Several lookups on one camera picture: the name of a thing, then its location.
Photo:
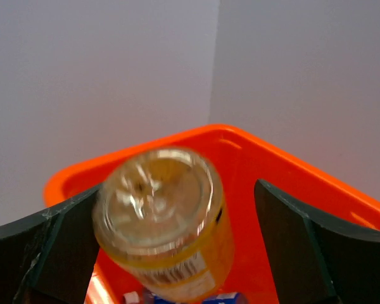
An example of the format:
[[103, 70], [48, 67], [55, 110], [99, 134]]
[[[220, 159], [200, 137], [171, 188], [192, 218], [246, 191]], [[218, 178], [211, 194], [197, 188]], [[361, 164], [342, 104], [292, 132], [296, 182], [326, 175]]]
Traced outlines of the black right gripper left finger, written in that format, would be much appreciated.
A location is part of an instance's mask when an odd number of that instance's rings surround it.
[[99, 186], [0, 226], [0, 303], [83, 303], [99, 244]]

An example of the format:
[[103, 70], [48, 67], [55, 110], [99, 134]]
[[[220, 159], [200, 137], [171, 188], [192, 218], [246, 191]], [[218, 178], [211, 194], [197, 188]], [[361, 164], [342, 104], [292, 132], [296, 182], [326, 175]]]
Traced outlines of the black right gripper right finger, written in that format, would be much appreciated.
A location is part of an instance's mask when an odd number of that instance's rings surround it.
[[380, 231], [265, 180], [254, 199], [279, 303], [380, 303]]

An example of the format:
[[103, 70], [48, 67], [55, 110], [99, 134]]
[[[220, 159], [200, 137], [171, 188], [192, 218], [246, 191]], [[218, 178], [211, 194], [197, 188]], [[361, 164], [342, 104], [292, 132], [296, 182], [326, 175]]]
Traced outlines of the short blue label water bottle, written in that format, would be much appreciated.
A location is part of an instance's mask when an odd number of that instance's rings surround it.
[[211, 304], [248, 304], [249, 301], [244, 294], [239, 292], [221, 293], [206, 299], [203, 303]]

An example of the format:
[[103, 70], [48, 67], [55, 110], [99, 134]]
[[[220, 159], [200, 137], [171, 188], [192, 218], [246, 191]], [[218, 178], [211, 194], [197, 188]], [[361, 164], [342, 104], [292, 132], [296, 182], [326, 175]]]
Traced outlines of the long blue label water bottle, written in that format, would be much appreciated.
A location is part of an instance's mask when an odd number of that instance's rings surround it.
[[145, 291], [138, 293], [132, 291], [125, 293], [122, 298], [124, 304], [172, 304], [171, 301], [164, 300], [152, 292]]

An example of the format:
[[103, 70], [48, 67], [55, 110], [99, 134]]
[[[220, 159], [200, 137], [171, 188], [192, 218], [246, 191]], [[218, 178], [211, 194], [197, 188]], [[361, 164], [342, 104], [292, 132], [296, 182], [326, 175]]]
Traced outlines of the orange bottle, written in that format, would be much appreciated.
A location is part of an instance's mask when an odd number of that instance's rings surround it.
[[92, 221], [103, 251], [165, 300], [201, 301], [231, 271], [222, 181], [192, 149], [152, 149], [123, 162], [102, 183]]

